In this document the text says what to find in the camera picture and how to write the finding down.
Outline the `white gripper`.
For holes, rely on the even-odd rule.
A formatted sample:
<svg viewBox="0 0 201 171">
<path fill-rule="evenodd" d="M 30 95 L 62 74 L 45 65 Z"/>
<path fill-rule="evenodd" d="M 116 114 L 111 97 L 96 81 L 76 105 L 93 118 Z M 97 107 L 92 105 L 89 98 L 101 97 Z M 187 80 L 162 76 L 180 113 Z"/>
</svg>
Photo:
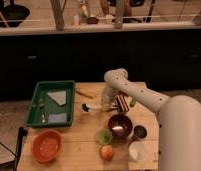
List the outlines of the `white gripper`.
<svg viewBox="0 0 201 171">
<path fill-rule="evenodd" d="M 105 87 L 103 89 L 101 96 L 101 106 L 103 110 L 109 110 L 112 107 L 117 94 L 118 91 L 111 87 Z"/>
</svg>

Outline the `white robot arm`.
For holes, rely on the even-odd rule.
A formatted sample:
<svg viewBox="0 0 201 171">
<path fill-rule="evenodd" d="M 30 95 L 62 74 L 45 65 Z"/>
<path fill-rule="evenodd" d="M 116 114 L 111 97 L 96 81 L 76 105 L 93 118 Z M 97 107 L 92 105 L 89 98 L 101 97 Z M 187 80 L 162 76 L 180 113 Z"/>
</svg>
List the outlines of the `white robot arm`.
<svg viewBox="0 0 201 171">
<path fill-rule="evenodd" d="M 102 104 L 119 92 L 153 112 L 159 124 L 158 171 L 201 171 L 201 103 L 186 95 L 169 97 L 128 80 L 124 68 L 107 71 Z"/>
</svg>

